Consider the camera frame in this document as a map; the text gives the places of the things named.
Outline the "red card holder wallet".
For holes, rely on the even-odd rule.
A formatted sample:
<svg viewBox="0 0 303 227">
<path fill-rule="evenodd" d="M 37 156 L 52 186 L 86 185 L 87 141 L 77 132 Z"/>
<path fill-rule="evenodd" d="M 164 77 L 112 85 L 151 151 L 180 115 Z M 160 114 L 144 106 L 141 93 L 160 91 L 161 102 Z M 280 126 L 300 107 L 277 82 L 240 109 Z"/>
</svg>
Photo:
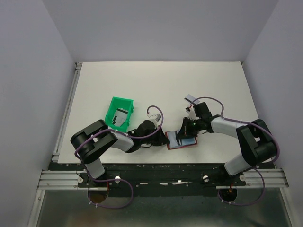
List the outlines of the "red card holder wallet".
<svg viewBox="0 0 303 227">
<path fill-rule="evenodd" d="M 176 139 L 177 134 L 178 134 L 178 131 L 165 132 L 165 135 L 166 135 L 167 139 L 169 140 L 169 144 L 167 144 L 168 150 L 180 149 L 180 148 L 197 145 L 196 138 Z"/>
</svg>

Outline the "white magnetic stripe card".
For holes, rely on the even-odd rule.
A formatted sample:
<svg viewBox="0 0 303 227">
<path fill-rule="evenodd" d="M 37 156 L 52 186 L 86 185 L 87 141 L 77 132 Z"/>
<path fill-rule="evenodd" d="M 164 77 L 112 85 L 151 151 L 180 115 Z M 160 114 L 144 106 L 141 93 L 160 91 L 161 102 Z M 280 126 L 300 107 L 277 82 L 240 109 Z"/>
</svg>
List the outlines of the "white magnetic stripe card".
<svg viewBox="0 0 303 227">
<path fill-rule="evenodd" d="M 189 103 L 192 103 L 195 100 L 195 98 L 190 94 L 188 94 L 184 99 Z"/>
</svg>

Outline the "green plastic card tray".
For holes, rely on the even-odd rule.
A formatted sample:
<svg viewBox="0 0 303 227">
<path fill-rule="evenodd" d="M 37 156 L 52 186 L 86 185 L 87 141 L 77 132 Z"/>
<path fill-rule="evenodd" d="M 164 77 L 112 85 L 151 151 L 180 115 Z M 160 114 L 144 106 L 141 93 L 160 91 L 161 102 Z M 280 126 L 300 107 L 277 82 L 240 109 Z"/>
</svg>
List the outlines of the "green plastic card tray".
<svg viewBox="0 0 303 227">
<path fill-rule="evenodd" d="M 134 111 L 133 100 L 112 97 L 105 122 L 112 129 L 126 132 L 130 125 L 130 118 Z"/>
</svg>

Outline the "white striped card back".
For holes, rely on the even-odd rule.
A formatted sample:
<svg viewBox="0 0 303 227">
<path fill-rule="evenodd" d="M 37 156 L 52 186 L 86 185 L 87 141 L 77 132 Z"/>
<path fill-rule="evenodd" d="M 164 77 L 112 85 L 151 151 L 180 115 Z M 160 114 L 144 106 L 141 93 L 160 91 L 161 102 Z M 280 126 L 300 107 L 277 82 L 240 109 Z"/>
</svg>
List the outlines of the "white striped card back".
<svg viewBox="0 0 303 227">
<path fill-rule="evenodd" d="M 191 139 L 179 139 L 178 144 L 180 146 L 187 146 L 191 143 L 191 141 L 192 141 Z"/>
</svg>

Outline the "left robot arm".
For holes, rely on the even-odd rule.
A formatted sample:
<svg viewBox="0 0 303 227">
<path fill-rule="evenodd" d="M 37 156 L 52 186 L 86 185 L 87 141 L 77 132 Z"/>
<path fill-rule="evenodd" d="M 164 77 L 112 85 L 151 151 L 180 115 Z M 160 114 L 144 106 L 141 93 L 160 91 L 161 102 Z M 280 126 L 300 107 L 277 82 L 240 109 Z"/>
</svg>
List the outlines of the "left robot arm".
<svg viewBox="0 0 303 227">
<path fill-rule="evenodd" d="M 109 148 L 119 149 L 125 153 L 133 153 L 142 145 L 163 146 L 169 144 L 161 127 L 151 120 L 145 120 L 137 129 L 126 134 L 111 129 L 104 120 L 98 120 L 70 139 L 75 149 L 75 156 L 89 172 L 89 182 L 101 186 L 105 181 L 105 169 L 100 157 Z"/>
</svg>

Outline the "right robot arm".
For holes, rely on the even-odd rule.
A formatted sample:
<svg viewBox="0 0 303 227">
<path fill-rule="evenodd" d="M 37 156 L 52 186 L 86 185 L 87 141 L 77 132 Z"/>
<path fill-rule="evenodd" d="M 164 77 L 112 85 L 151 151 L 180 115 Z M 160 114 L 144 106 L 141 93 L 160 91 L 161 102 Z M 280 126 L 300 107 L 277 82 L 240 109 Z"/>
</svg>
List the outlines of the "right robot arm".
<svg viewBox="0 0 303 227">
<path fill-rule="evenodd" d="M 236 138 L 239 142 L 241 153 L 226 162 L 218 173 L 218 181 L 221 184 L 229 185 L 235 180 L 235 175 L 240 172 L 270 158 L 278 157 L 278 144 L 263 120 L 241 122 L 223 118 L 220 115 L 212 115 L 205 102 L 194 104 L 188 110 L 194 114 L 194 117 L 183 118 L 176 139 L 196 138 L 200 131 L 206 131 L 225 134 Z"/>
</svg>

